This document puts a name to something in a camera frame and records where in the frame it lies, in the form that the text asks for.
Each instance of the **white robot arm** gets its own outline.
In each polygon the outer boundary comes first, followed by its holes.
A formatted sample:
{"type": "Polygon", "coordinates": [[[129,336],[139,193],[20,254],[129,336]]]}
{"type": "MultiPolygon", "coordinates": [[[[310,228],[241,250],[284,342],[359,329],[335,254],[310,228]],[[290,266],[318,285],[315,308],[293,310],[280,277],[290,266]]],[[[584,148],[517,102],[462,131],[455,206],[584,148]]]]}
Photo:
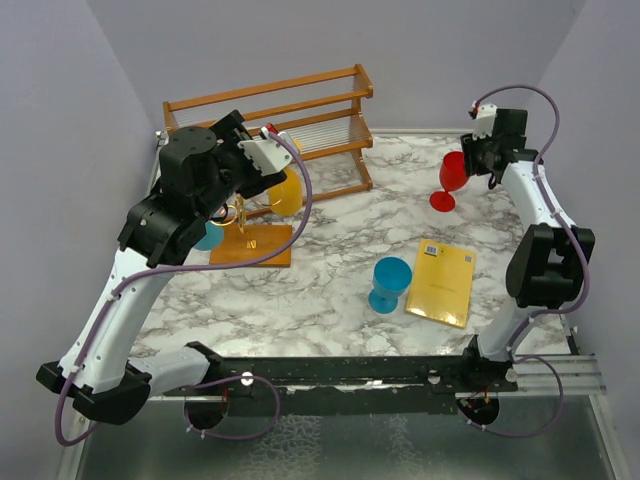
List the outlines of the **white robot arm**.
{"type": "Polygon", "coordinates": [[[148,397],[197,384],[207,373],[210,360],[197,345],[145,359],[128,357],[173,276],[170,271],[144,273],[182,265],[204,236],[205,223],[233,194],[251,198],[286,178],[282,170],[291,155],[269,133],[297,151],[294,142],[271,125],[261,130],[262,138],[253,139],[243,120],[234,111],[210,129],[188,127],[171,135],[160,150],[158,182],[129,211],[109,279],[87,324],[59,362],[38,371],[40,383],[73,396],[74,408],[87,418],[122,424],[148,397]],[[84,358],[81,365],[76,364],[79,357],[84,358]]]}
{"type": "Polygon", "coordinates": [[[506,362],[533,327],[533,316],[559,308],[580,291],[583,268],[565,227],[577,239],[586,261],[595,237],[591,230],[577,227],[560,208],[544,166],[533,168],[539,153],[525,148],[527,112],[487,104],[474,115],[473,133],[461,138],[467,174],[491,174],[489,188],[501,183],[526,232],[507,269],[510,297],[477,340],[482,358],[506,362]],[[529,319],[525,327],[523,319],[529,319]]]}

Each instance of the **yellow book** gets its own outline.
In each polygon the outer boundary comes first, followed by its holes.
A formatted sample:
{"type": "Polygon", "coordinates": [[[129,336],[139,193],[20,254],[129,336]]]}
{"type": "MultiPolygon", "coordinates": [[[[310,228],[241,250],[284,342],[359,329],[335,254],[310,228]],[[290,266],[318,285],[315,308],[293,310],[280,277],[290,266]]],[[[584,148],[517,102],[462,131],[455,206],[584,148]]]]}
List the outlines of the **yellow book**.
{"type": "Polygon", "coordinates": [[[469,315],[476,254],[422,239],[406,311],[464,328],[469,315]]]}

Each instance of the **blue goblet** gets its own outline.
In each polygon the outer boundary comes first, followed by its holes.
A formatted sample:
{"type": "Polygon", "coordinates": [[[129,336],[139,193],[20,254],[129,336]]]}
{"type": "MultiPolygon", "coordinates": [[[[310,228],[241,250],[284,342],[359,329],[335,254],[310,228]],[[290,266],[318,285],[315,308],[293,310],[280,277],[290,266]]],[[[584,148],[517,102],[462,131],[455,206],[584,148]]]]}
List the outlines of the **blue goblet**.
{"type": "Polygon", "coordinates": [[[224,228],[214,225],[211,222],[205,224],[206,233],[205,236],[196,243],[193,248],[205,252],[207,250],[213,250],[224,240],[224,228]]]}
{"type": "Polygon", "coordinates": [[[411,283],[411,267],[397,257],[378,260],[373,269],[373,290],[369,305],[378,313],[391,313],[398,306],[398,297],[411,283]]]}

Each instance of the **wooden block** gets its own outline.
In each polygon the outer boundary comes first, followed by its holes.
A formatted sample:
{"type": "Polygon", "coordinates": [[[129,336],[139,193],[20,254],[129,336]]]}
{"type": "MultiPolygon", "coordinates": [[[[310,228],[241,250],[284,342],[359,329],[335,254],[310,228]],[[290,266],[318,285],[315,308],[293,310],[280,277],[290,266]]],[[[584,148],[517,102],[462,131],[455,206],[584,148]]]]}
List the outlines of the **wooden block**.
{"type": "MultiPolygon", "coordinates": [[[[256,248],[247,247],[247,237],[240,232],[237,225],[228,225],[224,227],[224,240],[217,248],[211,251],[211,256],[209,257],[211,265],[244,262],[262,257],[284,245],[293,235],[293,227],[291,225],[245,225],[244,228],[250,237],[256,241],[256,248]]],[[[291,248],[271,260],[253,266],[290,267],[291,248]]]]}

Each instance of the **red goblet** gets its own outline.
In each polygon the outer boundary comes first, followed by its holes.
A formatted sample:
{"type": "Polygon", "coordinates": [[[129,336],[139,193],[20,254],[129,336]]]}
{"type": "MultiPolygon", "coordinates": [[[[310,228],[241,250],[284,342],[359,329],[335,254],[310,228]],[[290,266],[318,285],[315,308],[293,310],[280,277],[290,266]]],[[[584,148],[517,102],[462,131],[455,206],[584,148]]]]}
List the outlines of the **red goblet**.
{"type": "Polygon", "coordinates": [[[449,152],[442,160],[440,167],[440,185],[444,192],[435,192],[429,197],[429,203],[439,212],[450,212],[456,206],[453,195],[461,189],[469,180],[464,171],[464,155],[462,152],[449,152]]]}

